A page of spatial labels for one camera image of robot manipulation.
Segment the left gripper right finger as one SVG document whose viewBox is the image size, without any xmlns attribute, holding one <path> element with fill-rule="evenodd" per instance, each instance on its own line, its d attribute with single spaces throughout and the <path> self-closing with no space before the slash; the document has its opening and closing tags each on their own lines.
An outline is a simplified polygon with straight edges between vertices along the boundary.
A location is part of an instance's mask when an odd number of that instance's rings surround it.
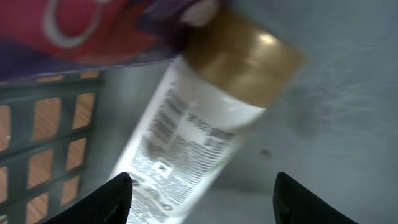
<svg viewBox="0 0 398 224">
<path fill-rule="evenodd" d="M 272 203 L 276 224 L 357 224 L 284 172 L 275 179 Z"/>
</svg>

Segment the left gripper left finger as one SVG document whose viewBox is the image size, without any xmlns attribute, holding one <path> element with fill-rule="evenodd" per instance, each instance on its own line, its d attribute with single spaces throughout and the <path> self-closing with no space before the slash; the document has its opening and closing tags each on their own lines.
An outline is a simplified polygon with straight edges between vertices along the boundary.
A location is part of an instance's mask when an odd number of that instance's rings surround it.
<svg viewBox="0 0 398 224">
<path fill-rule="evenodd" d="M 126 224 L 132 190 L 130 175 L 122 172 L 45 224 Z"/>
</svg>

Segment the white tube with gold cap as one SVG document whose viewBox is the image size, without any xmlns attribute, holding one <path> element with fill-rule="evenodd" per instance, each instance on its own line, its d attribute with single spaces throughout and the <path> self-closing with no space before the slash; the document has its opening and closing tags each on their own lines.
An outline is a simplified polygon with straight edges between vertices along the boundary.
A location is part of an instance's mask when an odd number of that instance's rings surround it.
<svg viewBox="0 0 398 224">
<path fill-rule="evenodd" d="M 113 169 L 132 179 L 127 222 L 183 222 L 303 61 L 228 9 L 195 29 Z"/>
</svg>

